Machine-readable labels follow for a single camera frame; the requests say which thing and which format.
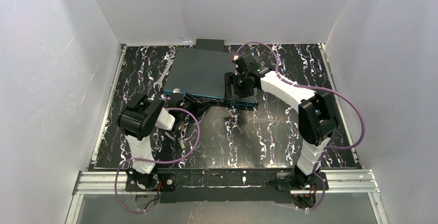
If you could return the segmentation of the large dark network switch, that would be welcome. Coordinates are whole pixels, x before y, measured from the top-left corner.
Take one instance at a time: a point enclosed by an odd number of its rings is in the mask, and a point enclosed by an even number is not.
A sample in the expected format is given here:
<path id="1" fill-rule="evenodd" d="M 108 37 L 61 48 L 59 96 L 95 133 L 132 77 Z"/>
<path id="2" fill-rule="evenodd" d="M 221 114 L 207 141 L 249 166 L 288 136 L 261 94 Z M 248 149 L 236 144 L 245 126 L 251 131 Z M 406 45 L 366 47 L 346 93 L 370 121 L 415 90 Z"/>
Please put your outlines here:
<path id="1" fill-rule="evenodd" d="M 224 98 L 225 73 L 234 72 L 234 54 L 218 51 L 179 47 L 163 86 L 163 93 L 170 95 L 175 89 L 197 97 L 210 98 L 226 104 L 257 107 L 256 96 L 239 99 Z"/>

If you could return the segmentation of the small grey plug module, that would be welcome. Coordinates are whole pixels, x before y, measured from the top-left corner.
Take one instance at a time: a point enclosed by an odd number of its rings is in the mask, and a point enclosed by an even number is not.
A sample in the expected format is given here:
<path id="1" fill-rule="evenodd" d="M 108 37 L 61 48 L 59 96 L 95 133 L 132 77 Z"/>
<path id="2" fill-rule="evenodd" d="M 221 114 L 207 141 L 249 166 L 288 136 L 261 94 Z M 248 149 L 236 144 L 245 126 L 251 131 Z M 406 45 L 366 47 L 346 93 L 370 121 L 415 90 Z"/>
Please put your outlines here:
<path id="1" fill-rule="evenodd" d="M 169 139 L 171 139 L 172 141 L 176 141 L 176 138 L 173 136 L 173 134 L 170 134 L 170 133 L 168 133 L 168 132 L 165 132 L 165 135 L 169 138 Z"/>

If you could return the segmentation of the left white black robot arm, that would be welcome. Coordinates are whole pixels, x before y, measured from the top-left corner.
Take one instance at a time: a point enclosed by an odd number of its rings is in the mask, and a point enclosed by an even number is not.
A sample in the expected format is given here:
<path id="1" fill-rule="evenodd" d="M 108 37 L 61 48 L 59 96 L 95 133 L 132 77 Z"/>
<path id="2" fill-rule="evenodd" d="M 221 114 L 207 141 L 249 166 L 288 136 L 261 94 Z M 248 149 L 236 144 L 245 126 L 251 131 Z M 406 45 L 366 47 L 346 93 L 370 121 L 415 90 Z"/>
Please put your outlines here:
<path id="1" fill-rule="evenodd" d="M 182 142 L 185 118 L 200 117 L 205 110 L 218 101 L 209 97 L 198 97 L 190 93 L 171 93 L 161 99 L 152 100 L 138 94 L 119 113 L 117 124 L 129 144 L 134 158 L 132 169 L 150 174 L 156 163 L 153 161 L 150 138 L 154 129 L 163 130 L 174 141 Z"/>

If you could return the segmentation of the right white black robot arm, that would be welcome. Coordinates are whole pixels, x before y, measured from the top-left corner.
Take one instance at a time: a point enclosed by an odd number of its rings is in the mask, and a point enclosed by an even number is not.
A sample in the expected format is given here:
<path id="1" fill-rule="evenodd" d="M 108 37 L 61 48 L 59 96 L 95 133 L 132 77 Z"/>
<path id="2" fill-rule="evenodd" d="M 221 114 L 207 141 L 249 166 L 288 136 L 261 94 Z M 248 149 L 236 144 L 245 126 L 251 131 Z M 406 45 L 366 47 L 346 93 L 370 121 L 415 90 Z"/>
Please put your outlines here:
<path id="1" fill-rule="evenodd" d="M 309 176 L 320 168 L 320 158 L 339 126 L 336 107 L 330 93 L 318 94 L 310 89 L 288 84 L 269 70 L 266 73 L 238 75 L 225 73 L 225 98 L 245 98 L 254 95 L 254 89 L 270 93 L 298 112 L 298 128 L 303 138 L 301 155 L 295 172 Z"/>

